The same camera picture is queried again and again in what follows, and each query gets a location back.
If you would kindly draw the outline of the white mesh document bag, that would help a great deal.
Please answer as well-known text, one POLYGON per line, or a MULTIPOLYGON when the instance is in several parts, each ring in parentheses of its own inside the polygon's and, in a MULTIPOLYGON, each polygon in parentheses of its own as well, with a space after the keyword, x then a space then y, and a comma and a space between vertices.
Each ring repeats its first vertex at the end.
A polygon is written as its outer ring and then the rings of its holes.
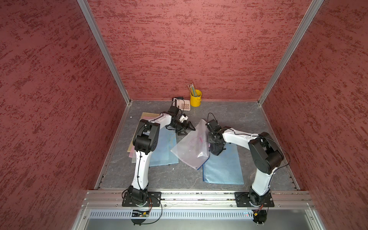
POLYGON ((195 131, 189 132, 179 141, 171 152, 183 163, 198 170, 210 156, 208 133, 206 121, 200 119, 195 131))

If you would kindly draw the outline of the light blue document bag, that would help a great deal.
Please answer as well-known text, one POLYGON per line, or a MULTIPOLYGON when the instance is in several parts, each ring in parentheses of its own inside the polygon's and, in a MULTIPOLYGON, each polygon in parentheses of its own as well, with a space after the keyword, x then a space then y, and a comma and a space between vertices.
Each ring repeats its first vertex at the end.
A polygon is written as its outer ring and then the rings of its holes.
POLYGON ((149 167, 172 165, 179 163, 171 149, 176 146, 176 134, 173 130, 162 128, 159 133, 158 145, 155 151, 151 152, 149 167))

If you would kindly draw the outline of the yellow mesh document bag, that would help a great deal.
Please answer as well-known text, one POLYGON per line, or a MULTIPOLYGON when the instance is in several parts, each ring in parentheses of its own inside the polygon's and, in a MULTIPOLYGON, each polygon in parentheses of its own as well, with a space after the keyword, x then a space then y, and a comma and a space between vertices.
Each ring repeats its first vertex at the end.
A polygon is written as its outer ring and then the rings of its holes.
POLYGON ((141 120, 141 119, 145 119, 145 120, 153 120, 154 118, 158 117, 159 115, 160 115, 160 114, 154 114, 154 113, 146 113, 146 112, 143 112, 139 120, 141 120))

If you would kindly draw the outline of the green mesh document bag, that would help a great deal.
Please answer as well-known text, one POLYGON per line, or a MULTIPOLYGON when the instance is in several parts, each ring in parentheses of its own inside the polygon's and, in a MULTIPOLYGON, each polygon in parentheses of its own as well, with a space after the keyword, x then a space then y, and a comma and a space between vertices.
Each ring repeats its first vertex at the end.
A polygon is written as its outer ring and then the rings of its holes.
POLYGON ((132 143, 130 144, 128 148, 128 152, 129 152, 129 158, 131 159, 131 162, 135 163, 136 162, 136 152, 135 152, 135 149, 132 143))

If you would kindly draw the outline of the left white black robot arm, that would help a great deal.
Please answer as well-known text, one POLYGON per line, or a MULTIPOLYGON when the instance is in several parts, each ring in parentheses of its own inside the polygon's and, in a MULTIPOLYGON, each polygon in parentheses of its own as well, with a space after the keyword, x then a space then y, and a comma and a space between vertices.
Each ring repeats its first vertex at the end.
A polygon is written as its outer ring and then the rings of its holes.
POLYGON ((187 135, 187 130, 195 131, 193 124, 186 115, 177 118, 168 112, 158 117, 139 121, 133 146, 136 153, 134 179, 127 189, 128 197, 138 205, 144 205, 148 200, 148 171, 151 155, 159 142, 159 133, 162 127, 172 127, 176 134, 187 135))

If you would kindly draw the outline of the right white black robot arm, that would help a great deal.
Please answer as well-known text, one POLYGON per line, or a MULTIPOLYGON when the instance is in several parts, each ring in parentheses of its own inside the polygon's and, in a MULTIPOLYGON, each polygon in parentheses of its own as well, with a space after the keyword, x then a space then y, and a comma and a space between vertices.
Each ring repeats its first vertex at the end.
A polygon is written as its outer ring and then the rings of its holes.
POLYGON ((270 184, 274 173, 284 160, 280 146, 267 132, 252 134, 235 130, 229 126, 221 127, 217 120, 206 123, 209 130, 209 151, 218 156, 225 150, 225 145, 235 144, 251 152, 257 168, 256 175, 248 193, 239 195, 236 201, 241 201, 248 195, 248 205, 260 207, 271 198, 270 184))

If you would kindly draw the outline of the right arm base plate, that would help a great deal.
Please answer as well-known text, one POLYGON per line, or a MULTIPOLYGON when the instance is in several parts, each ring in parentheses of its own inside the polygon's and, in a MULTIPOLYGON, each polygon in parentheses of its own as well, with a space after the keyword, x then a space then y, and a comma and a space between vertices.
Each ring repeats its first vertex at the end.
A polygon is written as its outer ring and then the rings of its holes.
POLYGON ((255 192, 235 192, 235 202, 239 208, 273 208, 275 206, 270 191, 260 196, 255 192))

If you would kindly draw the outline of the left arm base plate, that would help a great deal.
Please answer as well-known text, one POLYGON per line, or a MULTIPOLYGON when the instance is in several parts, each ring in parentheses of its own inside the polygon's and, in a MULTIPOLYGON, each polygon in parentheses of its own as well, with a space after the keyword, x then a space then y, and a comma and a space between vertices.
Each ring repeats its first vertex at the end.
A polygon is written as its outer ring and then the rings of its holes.
POLYGON ((129 192, 125 192, 123 195, 122 206, 132 208, 160 207, 161 197, 162 197, 161 192, 149 191, 140 195, 132 195, 129 192))

